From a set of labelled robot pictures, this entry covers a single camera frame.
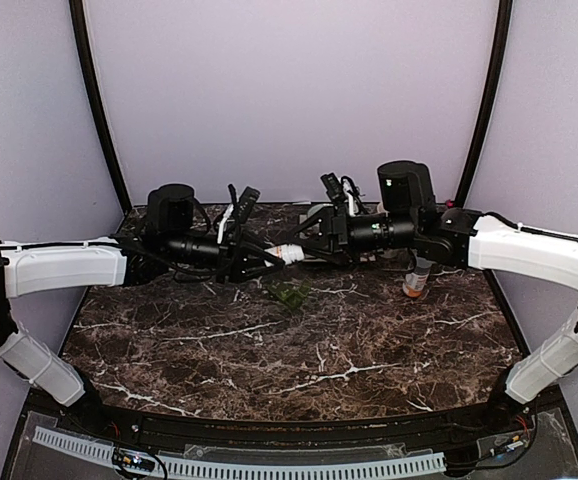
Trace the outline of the small white pill bottle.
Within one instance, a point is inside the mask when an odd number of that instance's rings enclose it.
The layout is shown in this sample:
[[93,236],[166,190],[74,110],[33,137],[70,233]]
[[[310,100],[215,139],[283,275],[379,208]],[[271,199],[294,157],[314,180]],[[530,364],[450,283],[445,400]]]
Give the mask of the small white pill bottle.
[[276,245],[267,248],[266,252],[281,259],[285,265],[291,265],[305,260],[305,253],[302,247],[296,244]]

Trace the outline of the green pill organizer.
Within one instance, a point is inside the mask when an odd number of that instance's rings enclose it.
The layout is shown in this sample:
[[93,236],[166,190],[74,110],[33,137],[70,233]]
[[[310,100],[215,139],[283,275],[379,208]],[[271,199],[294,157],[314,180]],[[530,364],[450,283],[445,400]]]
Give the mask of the green pill organizer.
[[299,284],[274,282],[266,287],[269,294],[291,311],[297,310],[304,303],[311,290],[309,281]]

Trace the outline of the orange grey-capped pill bottle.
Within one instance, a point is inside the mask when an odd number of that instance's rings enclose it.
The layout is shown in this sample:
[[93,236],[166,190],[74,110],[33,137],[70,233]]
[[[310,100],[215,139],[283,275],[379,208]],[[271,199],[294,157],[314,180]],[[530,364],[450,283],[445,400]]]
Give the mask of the orange grey-capped pill bottle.
[[410,298],[418,298],[422,295],[433,263],[423,258],[416,259],[413,270],[405,275],[402,289],[403,293]]

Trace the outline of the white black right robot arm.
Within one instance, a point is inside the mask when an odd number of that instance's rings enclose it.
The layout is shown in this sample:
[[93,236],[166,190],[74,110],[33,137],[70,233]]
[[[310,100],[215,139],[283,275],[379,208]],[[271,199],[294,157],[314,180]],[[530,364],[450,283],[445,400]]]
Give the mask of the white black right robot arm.
[[[329,198],[294,227],[289,239],[308,254],[336,263],[364,252],[408,248],[436,264],[500,270],[564,285],[578,291],[578,235],[514,223],[495,212],[441,205],[429,169],[397,160],[378,167],[383,212],[350,212],[352,195],[334,174],[321,181]],[[479,413],[490,434],[503,432],[518,416],[518,405],[578,366],[578,307],[540,349],[503,375],[491,403]]]

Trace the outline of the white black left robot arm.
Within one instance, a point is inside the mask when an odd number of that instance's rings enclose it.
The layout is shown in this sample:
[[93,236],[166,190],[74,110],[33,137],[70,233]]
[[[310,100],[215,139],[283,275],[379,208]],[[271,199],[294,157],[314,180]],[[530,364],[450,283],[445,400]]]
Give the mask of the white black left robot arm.
[[204,210],[194,189],[167,184],[149,193],[143,224],[129,236],[35,244],[0,239],[0,359],[71,408],[72,421],[86,434],[103,435],[110,415],[96,403],[94,388],[14,320],[11,300],[76,287],[145,285],[166,273],[177,273],[188,283],[239,283],[280,271],[300,256],[287,246],[268,246],[245,230],[258,198],[252,188],[232,194],[221,219],[196,231],[194,215]]

